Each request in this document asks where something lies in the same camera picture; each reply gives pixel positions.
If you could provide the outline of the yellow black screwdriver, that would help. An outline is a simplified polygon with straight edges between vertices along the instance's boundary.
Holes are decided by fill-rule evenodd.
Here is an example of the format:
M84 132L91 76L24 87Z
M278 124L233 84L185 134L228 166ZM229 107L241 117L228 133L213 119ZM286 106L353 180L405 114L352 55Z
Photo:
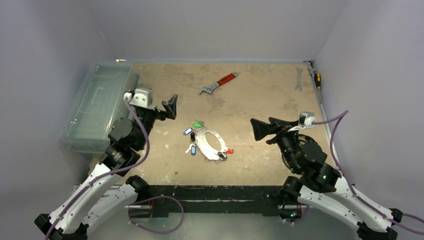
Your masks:
M318 91L321 90L321 75L317 72L314 74L314 83Z

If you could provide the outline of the aluminium frame rail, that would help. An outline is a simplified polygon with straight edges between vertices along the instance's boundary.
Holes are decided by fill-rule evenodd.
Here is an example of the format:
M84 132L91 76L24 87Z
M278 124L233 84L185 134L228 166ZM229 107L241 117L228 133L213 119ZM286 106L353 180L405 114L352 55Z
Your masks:
M337 127L339 126L339 123L341 122L341 120L344 118L344 116L349 112L348 110L342 112L341 114L337 115L336 117L333 118L328 118L325 110L324 110L324 106L323 106L323 102L322 102L322 81L321 81L321 89L317 90L315 82L314 82L314 75L315 73L318 73L318 70L314 67L314 61L304 61L303 62L307 69L308 69L308 74L310 75L310 79L313 82L314 85L314 90L316 93L316 97L317 97L317 102L318 102L318 106L320 108L320 112L322 115L322 121L321 122L314 122L315 125L324 125L325 129L327 131L327 135L328 135L328 141L329 141L329 150L330 150L330 154L331 154L331 158L334 161L335 165L336 165L336 169L341 173L342 179L338 180L338 183L342 183L345 184L347 190L345 191L347 194L347 198L348 199L353 199L353 201L355 202L358 199L358 194L357 191L355 190L354 186L351 184L350 180L346 177L345 171L343 169L343 167L341 166L339 160L338 160L338 156L337 156L337 152L335 150L335 145L334 145L334 136L335 136L335 131L337 129Z

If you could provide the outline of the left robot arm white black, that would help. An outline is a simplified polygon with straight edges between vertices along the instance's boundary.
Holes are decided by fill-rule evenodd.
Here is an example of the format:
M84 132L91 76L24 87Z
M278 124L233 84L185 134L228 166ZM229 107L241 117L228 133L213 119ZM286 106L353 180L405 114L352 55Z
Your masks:
M164 195L151 194L151 186L140 176L130 176L112 195L105 193L131 169L141 165L150 153L149 134L157 120L174 120L178 95L163 101L163 110L154 105L133 103L136 98L127 92L124 104L130 117L112 124L108 135L110 145L86 180L56 210L40 214L34 221L46 240L86 240L89 231L127 205L153 206Z

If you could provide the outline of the clear plastic storage box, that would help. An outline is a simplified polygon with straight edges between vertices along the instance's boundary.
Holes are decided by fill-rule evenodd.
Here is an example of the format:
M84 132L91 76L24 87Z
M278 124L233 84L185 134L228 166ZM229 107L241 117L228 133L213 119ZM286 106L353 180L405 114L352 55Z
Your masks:
M113 123L129 116L124 93L134 90L139 78L134 65L126 61L89 67L60 135L70 151L83 154L105 151Z

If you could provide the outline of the silver open end wrench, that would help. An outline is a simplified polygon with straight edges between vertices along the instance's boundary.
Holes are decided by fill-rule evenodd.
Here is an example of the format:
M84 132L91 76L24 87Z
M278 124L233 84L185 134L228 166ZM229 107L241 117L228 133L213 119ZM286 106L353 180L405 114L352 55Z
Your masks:
M296 68L296 72L297 72L297 81L296 81L296 86L295 86L295 90L301 92L303 90L302 88L302 69L297 67Z

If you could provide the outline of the large white keyring with keys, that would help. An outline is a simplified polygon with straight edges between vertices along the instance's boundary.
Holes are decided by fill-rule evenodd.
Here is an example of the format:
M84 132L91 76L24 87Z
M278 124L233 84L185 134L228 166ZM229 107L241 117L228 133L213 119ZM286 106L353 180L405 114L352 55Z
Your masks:
M227 147L224 139L217 131L208 129L202 121L195 122L193 126L182 131L182 134L189 136L190 142L185 153L195 156L197 152L200 152L206 162L224 162L228 159L228 155L232 155L235 152L234 149ZM208 141L209 135L218 141L219 147L211 145Z

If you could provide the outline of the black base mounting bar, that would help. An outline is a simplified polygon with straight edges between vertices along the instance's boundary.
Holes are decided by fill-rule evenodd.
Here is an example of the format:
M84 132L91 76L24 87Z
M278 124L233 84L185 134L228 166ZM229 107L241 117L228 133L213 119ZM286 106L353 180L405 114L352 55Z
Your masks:
M306 210L277 185L150 185L136 194L132 216L167 218L171 213L260 214L288 221Z

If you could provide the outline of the red handled adjustable wrench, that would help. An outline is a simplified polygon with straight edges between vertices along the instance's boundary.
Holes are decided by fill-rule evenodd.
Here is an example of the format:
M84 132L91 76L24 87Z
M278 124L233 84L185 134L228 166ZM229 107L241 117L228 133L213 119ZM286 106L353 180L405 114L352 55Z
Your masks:
M231 80L236 78L238 75L239 74L237 72L232 72L232 73L224 76L223 78L221 78L220 80L218 80L217 82L212 84L211 86L200 87L199 90L198 90L198 94L201 95L202 93L207 93L207 94L211 95L216 88L230 82Z

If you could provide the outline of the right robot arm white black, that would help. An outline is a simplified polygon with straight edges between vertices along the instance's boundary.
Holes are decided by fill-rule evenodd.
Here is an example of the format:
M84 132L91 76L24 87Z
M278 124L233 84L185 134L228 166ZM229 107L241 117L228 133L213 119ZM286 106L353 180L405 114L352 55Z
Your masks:
M340 170L326 163L327 154L320 145L299 134L314 126L313 113L303 112L297 121L268 120L252 118L250 123L256 141L274 136L266 143L278 145L284 164L293 174L280 191L284 202L312 206L351 227L361 240L397 239L392 226L401 222L403 213L362 197Z

